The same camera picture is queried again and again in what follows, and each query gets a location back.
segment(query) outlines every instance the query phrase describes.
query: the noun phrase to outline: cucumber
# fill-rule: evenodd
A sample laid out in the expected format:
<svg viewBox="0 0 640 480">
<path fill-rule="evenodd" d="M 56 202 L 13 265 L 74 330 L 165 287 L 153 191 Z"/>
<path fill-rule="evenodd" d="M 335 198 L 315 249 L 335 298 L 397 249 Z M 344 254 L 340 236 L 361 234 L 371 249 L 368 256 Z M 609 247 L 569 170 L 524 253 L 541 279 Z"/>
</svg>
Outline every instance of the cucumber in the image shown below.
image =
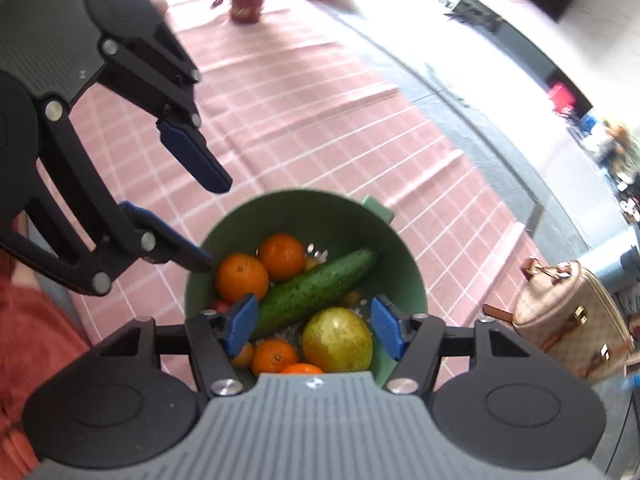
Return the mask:
<svg viewBox="0 0 640 480">
<path fill-rule="evenodd" d="M 375 251 L 361 248 L 276 286 L 260 303 L 251 339 L 271 335 L 337 304 L 367 279 L 377 263 Z"/>
</svg>

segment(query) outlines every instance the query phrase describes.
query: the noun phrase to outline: ribbed gray surface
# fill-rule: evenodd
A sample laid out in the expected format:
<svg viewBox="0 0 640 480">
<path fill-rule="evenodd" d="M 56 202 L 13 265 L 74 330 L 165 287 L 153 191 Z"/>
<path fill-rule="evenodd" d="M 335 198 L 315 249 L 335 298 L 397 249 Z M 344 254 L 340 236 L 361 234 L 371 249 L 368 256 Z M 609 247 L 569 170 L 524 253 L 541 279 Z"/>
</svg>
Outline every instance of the ribbed gray surface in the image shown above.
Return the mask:
<svg viewBox="0 0 640 480">
<path fill-rule="evenodd" d="M 107 472 L 45 462 L 31 480 L 602 480 L 586 460 L 545 472 L 507 470 L 458 450 L 416 397 L 379 389 L 368 372 L 261 375 L 250 392 L 210 402 L 191 434 L 149 463 Z"/>
<path fill-rule="evenodd" d="M 72 102 L 104 61 L 84 0 L 0 0 L 0 71 Z"/>
</svg>

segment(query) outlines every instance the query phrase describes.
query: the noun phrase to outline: cup handle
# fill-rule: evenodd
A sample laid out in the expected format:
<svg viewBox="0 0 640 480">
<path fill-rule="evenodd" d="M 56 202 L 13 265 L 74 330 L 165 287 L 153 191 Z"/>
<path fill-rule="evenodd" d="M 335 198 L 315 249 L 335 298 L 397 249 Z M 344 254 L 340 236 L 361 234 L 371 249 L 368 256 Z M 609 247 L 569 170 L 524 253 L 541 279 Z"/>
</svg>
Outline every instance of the cup handle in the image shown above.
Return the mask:
<svg viewBox="0 0 640 480">
<path fill-rule="evenodd" d="M 364 197 L 362 205 L 387 225 L 391 225 L 391 222 L 396 216 L 396 214 L 391 211 L 391 209 L 387 209 L 386 207 L 384 207 L 380 202 L 378 202 L 378 199 L 371 195 L 367 195 L 366 197 Z"/>
</svg>

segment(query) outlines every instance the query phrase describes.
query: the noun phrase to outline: green bucket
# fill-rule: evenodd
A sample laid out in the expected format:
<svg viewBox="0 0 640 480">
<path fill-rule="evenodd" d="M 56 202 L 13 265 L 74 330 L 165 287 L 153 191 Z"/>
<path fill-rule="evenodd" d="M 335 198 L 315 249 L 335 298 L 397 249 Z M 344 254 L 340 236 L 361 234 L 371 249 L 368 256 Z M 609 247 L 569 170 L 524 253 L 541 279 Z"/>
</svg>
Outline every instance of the green bucket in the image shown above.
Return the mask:
<svg viewBox="0 0 640 480">
<path fill-rule="evenodd" d="M 358 288 L 370 300 L 384 294 L 406 314 L 427 312 L 420 272 L 398 234 L 389 227 L 393 213 L 372 197 L 362 204 L 317 190 L 283 190 L 260 195 L 226 215 L 209 233 L 202 248 L 212 254 L 214 268 L 230 253 L 255 254 L 275 233 L 297 238 L 303 246 L 328 252 L 328 259 L 362 246 L 380 252 L 375 272 Z M 184 298 L 187 317 L 205 310 L 216 299 L 210 274 L 191 273 Z M 396 366 L 374 338 L 370 371 L 384 384 Z"/>
</svg>

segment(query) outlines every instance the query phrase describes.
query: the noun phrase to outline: handbag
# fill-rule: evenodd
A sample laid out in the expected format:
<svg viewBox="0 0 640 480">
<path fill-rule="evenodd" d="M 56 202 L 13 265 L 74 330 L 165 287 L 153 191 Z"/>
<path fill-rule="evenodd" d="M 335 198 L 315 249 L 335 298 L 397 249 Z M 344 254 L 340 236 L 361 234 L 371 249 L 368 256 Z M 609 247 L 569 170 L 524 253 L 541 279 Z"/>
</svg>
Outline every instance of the handbag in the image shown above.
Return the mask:
<svg viewBox="0 0 640 480">
<path fill-rule="evenodd" d="M 511 323 L 523 338 L 590 383 L 623 367 L 633 338 L 592 272 L 578 261 L 544 266 L 535 258 L 520 269 L 527 284 L 514 313 L 485 304 L 485 314 Z"/>
</svg>

